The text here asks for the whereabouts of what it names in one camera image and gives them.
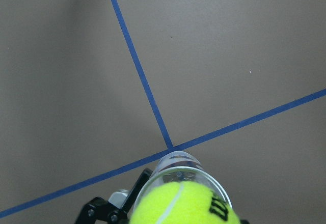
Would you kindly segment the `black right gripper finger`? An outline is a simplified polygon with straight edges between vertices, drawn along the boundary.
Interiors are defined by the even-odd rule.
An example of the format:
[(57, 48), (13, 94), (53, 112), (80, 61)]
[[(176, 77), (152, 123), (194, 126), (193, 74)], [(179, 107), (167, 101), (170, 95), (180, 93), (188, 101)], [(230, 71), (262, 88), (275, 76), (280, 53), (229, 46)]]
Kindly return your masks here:
[(250, 223), (249, 223), (247, 220), (245, 220), (245, 219), (241, 219), (241, 220), (240, 220), (240, 223), (241, 223), (241, 224), (250, 224)]

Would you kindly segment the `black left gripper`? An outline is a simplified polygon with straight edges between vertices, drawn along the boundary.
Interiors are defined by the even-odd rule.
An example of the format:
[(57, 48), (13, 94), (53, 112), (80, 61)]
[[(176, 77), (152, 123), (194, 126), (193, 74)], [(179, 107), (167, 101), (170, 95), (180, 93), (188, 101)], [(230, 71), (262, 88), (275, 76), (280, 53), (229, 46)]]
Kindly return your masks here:
[(108, 200), (101, 197), (91, 199), (82, 207), (74, 223), (129, 223), (128, 212), (151, 175), (152, 170), (145, 168), (131, 191), (119, 189)]

